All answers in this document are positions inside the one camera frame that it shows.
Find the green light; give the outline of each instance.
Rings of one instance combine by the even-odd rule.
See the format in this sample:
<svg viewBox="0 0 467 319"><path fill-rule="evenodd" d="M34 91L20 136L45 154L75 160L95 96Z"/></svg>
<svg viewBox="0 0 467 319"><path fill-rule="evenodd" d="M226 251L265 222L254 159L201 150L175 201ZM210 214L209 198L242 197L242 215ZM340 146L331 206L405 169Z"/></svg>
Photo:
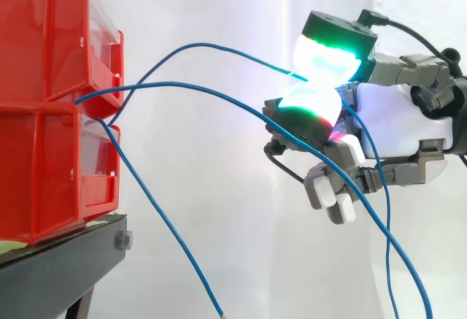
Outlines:
<svg viewBox="0 0 467 319"><path fill-rule="evenodd" d="M336 89L301 82L282 98L279 107L298 107L324 118L334 126L342 110L341 96Z"/></svg>
<svg viewBox="0 0 467 319"><path fill-rule="evenodd" d="M333 88L348 82L361 64L354 53L326 47L303 34L298 38L293 61L298 73L308 81Z"/></svg>

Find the stacked red bins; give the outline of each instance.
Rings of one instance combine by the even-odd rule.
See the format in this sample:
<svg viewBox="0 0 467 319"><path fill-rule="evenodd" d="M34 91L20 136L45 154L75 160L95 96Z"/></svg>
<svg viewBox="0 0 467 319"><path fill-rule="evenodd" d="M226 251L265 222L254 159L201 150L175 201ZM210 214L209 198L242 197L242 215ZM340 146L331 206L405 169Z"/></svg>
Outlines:
<svg viewBox="0 0 467 319"><path fill-rule="evenodd" d="M123 35L97 0L0 0L0 240L33 245L118 207ZM114 134L120 137L118 128Z"/></svg>

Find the metal bolt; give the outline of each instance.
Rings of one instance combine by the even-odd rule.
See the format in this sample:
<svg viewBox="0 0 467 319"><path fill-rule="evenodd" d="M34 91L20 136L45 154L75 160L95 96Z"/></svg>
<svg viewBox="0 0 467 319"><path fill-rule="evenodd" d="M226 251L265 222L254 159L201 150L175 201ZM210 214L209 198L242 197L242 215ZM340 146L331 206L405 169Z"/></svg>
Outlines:
<svg viewBox="0 0 467 319"><path fill-rule="evenodd" d="M133 232L119 231L115 235L115 249L120 251L130 250L133 246Z"/></svg>

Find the black cylindrical cap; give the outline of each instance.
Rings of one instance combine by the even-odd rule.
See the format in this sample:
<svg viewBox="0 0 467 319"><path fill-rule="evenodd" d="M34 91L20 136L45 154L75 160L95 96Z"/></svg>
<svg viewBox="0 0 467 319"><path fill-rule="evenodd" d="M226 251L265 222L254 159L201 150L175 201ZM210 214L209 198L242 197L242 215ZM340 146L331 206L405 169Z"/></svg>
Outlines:
<svg viewBox="0 0 467 319"><path fill-rule="evenodd" d="M368 59L378 38L365 26L317 11L309 14L302 34L327 47L350 51L360 60Z"/></svg>
<svg viewBox="0 0 467 319"><path fill-rule="evenodd" d="M319 151L323 150L333 131L333 126L327 120L300 107L278 107L271 119Z"/></svg>

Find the blue wire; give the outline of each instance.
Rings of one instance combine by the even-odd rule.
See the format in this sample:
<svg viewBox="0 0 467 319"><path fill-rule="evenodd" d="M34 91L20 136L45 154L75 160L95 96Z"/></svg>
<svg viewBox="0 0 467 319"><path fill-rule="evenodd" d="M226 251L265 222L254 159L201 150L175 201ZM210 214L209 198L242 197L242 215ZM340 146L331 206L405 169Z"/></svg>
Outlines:
<svg viewBox="0 0 467 319"><path fill-rule="evenodd" d="M467 158L465 156L459 156L459 158L467 167Z"/></svg>
<svg viewBox="0 0 467 319"><path fill-rule="evenodd" d="M167 60L169 60L172 56L178 54L180 51L183 51L183 50L187 50L187 49L191 49L192 47L211 47L213 49L218 49L218 50L222 50L222 51L226 51L228 53L233 53L235 55L239 55L239 56L242 56L244 58L248 58L250 59L251 61L254 61L254 62L257 62L263 66L266 66L266 67L269 67L270 69L273 69L274 71L278 71L280 73L283 73L283 74L288 74L290 75L291 77L294 77L298 80L303 80L303 81L307 81L306 78L303 78L302 76L298 75L298 74L295 74L293 72L290 72L286 69L282 69L280 67L277 67L277 66L274 66L272 64L269 64L259 58L256 58L254 56L251 56L249 54L246 54L246 53L243 53L242 51L239 51L239 50L235 50L235 49L232 49L231 47L223 47L221 45L216 45L216 44L212 44L212 43L193 43L193 44L187 44L187 45L184 45L182 47L179 47L178 49L172 51L170 54L168 54L165 58L163 58L162 60L160 60L159 62L157 62L157 64L151 68L144 76L142 79L139 80L139 82L137 84L142 84L156 69L158 69L160 66L162 66L162 64L164 64ZM123 102L122 104L122 107L117 111L117 113L115 114L115 116L113 117L113 119L110 120L109 122L109 126L111 126L112 124L115 123L115 121L117 120L117 118L121 115L122 111L125 109L126 105L128 104L128 102L130 101L131 97L133 96L134 94L134 91L131 91L129 93L129 95L126 97L125 101Z"/></svg>
<svg viewBox="0 0 467 319"><path fill-rule="evenodd" d="M220 308L220 305L219 303L217 302L217 299L216 297L214 296L210 286L209 286L209 283L207 282L207 279L206 277L204 276L203 274L203 271L201 270L201 268L199 267L198 263L196 263L196 259L193 257L193 254L190 252L190 250L188 249L188 246L185 244L185 241L183 241L183 238L180 236L180 234L178 234L177 230L175 229L174 225L171 223L171 221L169 220L169 217L167 217L166 213L162 210L162 208L158 205L158 203L156 202L156 200L154 199L153 195L151 194L151 192L149 191L149 189L147 188L147 186L145 185L145 183L143 182L143 180L141 179L141 177L138 175L138 173L136 172L135 168L133 167L133 165L130 163L130 161L128 160L128 158L126 157L125 153L122 151L122 148L119 146L117 140L115 139L115 137L113 136L112 132L110 131L110 128L109 126L101 119L101 118L98 118L97 119L101 125L104 127L105 131L107 132L107 135L109 136L110 140L112 141L112 144L115 146L115 149L117 149L118 151L118 154L120 155L120 157L122 158L123 162L125 163L125 165L128 167L129 171L132 173L132 175L134 176L134 178L136 179L136 181L138 182L139 186L141 186L141 189L143 189L144 193L146 194L147 198L149 199L149 201L151 202L151 204L154 206L155 210L158 211L159 215L162 217L163 221L165 222L165 224L169 227L170 231L172 232L172 234L174 235L175 239L177 239L178 243L180 244L180 246L182 247L183 249L183 252L185 252L185 255L187 255L188 259L190 260L191 262L191 265L193 266L193 268L195 269L196 271L196 274L199 276L199 279L201 280L201 282L203 283L203 286L204 288L206 289L206 292L209 296L209 298L211 299L211 302L212 304L214 305L217 313L219 314L219 316L222 318L223 315L224 315L224 312L222 311L222 309Z"/></svg>
<svg viewBox="0 0 467 319"><path fill-rule="evenodd" d="M378 150L376 145L374 144L373 138L371 138L370 132L365 126L365 123L361 120L361 118L357 115L357 113L349 106L347 102L342 100L342 104L346 108L346 110L354 117L354 119L359 122L360 126L362 127L363 131L365 132L368 141L370 142L371 148L373 149L374 157L377 160L377 167L379 175L381 176L382 186L385 189L386 194L386 207L387 207L387 217L386 217L386 228L390 231L391 225L391 200L389 196L389 189L387 188L387 182L385 178L385 174L382 171L381 160L379 159ZM389 250L390 250L390 243L389 239L386 239L386 282L387 282L387 292L389 293L389 297L391 299L391 304L393 305L393 311L395 319L399 319L399 312L397 310L397 306L395 305L395 299L393 294L393 287L391 285L391 273L390 273L390 265L389 265Z"/></svg>
<svg viewBox="0 0 467 319"><path fill-rule="evenodd" d="M423 286L422 280L420 279L420 276L418 275L417 271L415 270L412 262L409 260L409 257L407 254L404 252L402 247L399 245L395 237L387 230L385 227L384 223L379 219L378 215L375 213L373 208L371 207L370 203L368 202L368 199L365 197L365 195L362 193L362 191L358 188L358 186L355 184L355 182L342 170L337 166L333 161L331 161L327 156L323 155L319 151L315 150L313 147L309 146L308 144L302 142L301 140L295 138L291 133L286 131L283 127L277 125L273 120L270 118L266 117L262 113L258 112L257 110L253 109L252 107L234 99L231 98L230 96L227 96L223 93L220 93L218 91L214 91L212 89L200 87L198 85L192 85L192 84L187 84L187 83L181 83L181 82L154 82L154 83L147 83L147 84L138 84L138 85L127 85L124 87L115 87L115 88L109 88L109 89L103 89L101 91L96 91L94 93L90 93L88 95L85 95L78 100L75 101L75 104L80 104L83 101L86 101L88 99L91 99L96 96L100 96L103 94L107 93L114 93L117 91L131 91L131 90L136 90L136 89L144 89L144 88L158 88L158 87L178 87L178 88L186 88L186 89L192 89L195 91L201 91L202 93L208 93L213 96L216 96L218 98L224 99L231 104L234 104L252 115L256 116L257 118L261 119L263 122L269 124L275 131L277 131L279 134L283 135L284 138L290 140L292 143L297 145L298 147L301 147L305 151L308 151L315 157L319 158L321 161L323 161L325 164L330 166L334 171L337 172L337 174L345 180L345 182L350 186L354 192L357 194L358 198L361 200L363 206L367 210L367 212L370 214L371 218L373 221L376 223L378 226L379 230L389 239L390 244L394 247L395 251L399 254L401 257L402 261L406 265L407 269L409 270L410 275L412 276L415 285L417 286L418 291L420 292L420 296L422 297L423 301L423 306L425 308L425 313L426 313L426 318L427 319L433 319L433 311L431 309L431 303L430 299L428 298L428 295L426 293L425 287Z"/></svg>
<svg viewBox="0 0 467 319"><path fill-rule="evenodd" d="M222 50L222 51L227 51L227 52L230 52L230 53L234 53L234 54L237 54L237 55L240 55L240 56L243 56L245 58L248 58L250 60L253 60L255 62L258 62L264 66L267 66L267 67L270 67L271 69L275 70L275 71L278 71L278 72L281 72L281 73L285 73L285 74L289 74L291 75L292 77L295 77L299 80L303 80L303 81L307 81L306 78L303 78L302 76L299 76L297 74L294 74L294 73L290 73L288 71L286 71L285 69L281 69L277 66L273 66L271 64L268 64L266 63L265 61L262 61L258 58L254 58L252 57L251 55L248 55L246 53L243 53L241 51L238 51L238 50L235 50L235 49L231 49L229 47L222 47L220 45L215 45L215 44L211 44L211 43L193 43L193 44L188 44L188 45L184 45L182 47L179 47L178 49L172 51L171 53L169 53L165 58L163 58L162 60L160 60L153 68L151 68L151 70L146 73L143 78L138 81L137 84L142 84L156 69L158 69L160 66L162 66L164 63L166 63L172 56L178 54L179 52L183 51L183 50L187 50L187 49L190 49L192 47L212 47L214 49L218 49L218 50ZM115 116L113 117L113 119L111 119L111 121L109 122L109 125L111 126L116 120L117 118L120 116L120 114L122 113L122 111L125 109L127 103L130 101L130 98L133 96L133 93L134 93L135 90L132 90L129 95L126 97L125 101L123 102L123 105L122 107L118 110L118 112L115 114ZM373 148L373 152L374 152L374 155L375 155L375 158L377 159L377 166L378 166L378 170L379 170L379 174L381 175L382 177L382 184L383 184L383 187L385 189L385 193L386 193L386 202L387 202L387 220L386 220L386 228L387 230L389 231L390 230L390 219L391 219L391 208L390 208L390 196L389 196L389 190L387 189L387 184L386 184L386 179L385 179L385 176L384 174L382 173L382 165L381 165L381 161L379 159L379 156L378 156L378 152L377 152L377 149L376 149L376 146L374 145L374 142L373 142L373 139L371 138L371 135L370 133L368 132L368 130L366 129L365 127L365 124L363 123L363 121L357 116L357 114L349 107L348 104L346 104L344 101L343 101L343 104L344 106L347 108L347 110L349 110L349 112L352 114L352 116L354 116L354 118L360 123L360 125L362 126L362 129L363 131L365 131L365 134L366 136L368 137L368 140L370 141L370 144L371 144L371 147ZM397 310L397 306L395 305L395 299L394 299L394 295L393 295L393 289L392 289L392 285L391 285L391 279L390 279L390 264L389 264L389 251L390 251L390 243L389 243L389 240L386 240L386 278L387 278L387 290L389 292L389 296L390 296L390 300L391 300L391 304L393 306L393 310L394 310L394 315L395 315L395 319L399 319L399 314L398 314L398 310Z"/></svg>

